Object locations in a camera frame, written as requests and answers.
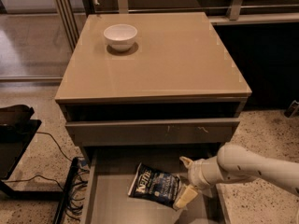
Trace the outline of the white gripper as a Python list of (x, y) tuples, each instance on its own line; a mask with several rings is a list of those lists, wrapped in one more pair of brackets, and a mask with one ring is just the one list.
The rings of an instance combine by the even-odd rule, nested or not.
[(191, 185), (183, 184), (181, 186), (173, 204), (175, 210), (184, 208), (195, 199), (198, 189), (209, 189), (222, 181), (221, 169), (216, 157), (196, 161), (184, 156), (179, 159), (188, 169), (188, 180)]

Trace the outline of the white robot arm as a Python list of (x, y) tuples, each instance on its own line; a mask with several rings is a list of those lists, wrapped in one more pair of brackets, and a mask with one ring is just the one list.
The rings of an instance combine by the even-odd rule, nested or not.
[(299, 163), (266, 158), (242, 146), (224, 145), (208, 159), (179, 159), (188, 171), (189, 184), (180, 189), (173, 204), (175, 209), (184, 208), (201, 190), (220, 183), (248, 182), (251, 178), (260, 178), (294, 195), (299, 193)]

